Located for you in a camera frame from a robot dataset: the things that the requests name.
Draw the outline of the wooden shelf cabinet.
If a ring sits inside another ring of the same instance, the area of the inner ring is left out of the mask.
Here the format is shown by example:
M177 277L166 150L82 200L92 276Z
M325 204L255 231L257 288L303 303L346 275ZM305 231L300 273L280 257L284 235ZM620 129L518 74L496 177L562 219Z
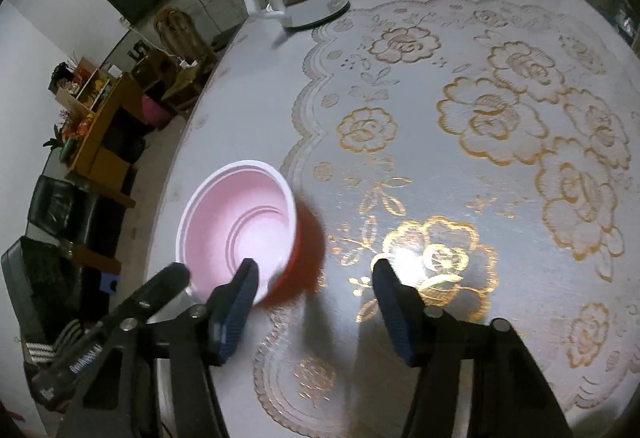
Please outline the wooden shelf cabinet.
M148 92L155 85L171 85L177 74L176 61L157 49L121 76L85 58L76 66L56 66L49 90L63 108L63 120L46 147L58 150L64 179L127 208L136 206L122 188L134 150L155 127L152 111L160 105Z

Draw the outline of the white gold floral tablecloth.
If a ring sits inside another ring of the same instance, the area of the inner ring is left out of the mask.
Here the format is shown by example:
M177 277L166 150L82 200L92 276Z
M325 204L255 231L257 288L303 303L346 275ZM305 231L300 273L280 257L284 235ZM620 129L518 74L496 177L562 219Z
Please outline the white gold floral tablecloth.
M186 124L149 272L239 160L302 208L296 275L214 374L235 437L397 437L416 372L371 286L385 257L454 316L509 319L578 437L639 386L639 60L584 0L352 0L245 22Z

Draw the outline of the red pink plastic bowl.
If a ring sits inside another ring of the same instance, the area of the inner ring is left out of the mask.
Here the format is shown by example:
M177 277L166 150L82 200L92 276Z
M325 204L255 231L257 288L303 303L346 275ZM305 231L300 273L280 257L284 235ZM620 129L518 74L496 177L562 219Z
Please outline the red pink plastic bowl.
M255 302L286 302L321 276L323 231L271 165L254 160L213 172L192 194L176 236L176 261L191 273L188 292L204 302L242 261L258 267Z

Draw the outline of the black leather chair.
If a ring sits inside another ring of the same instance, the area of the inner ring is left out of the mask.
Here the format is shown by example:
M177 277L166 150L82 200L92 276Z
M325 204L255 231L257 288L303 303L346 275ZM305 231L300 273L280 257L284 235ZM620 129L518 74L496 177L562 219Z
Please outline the black leather chair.
M53 348L107 315L126 210L104 194L38 177L27 231L1 257L25 342Z

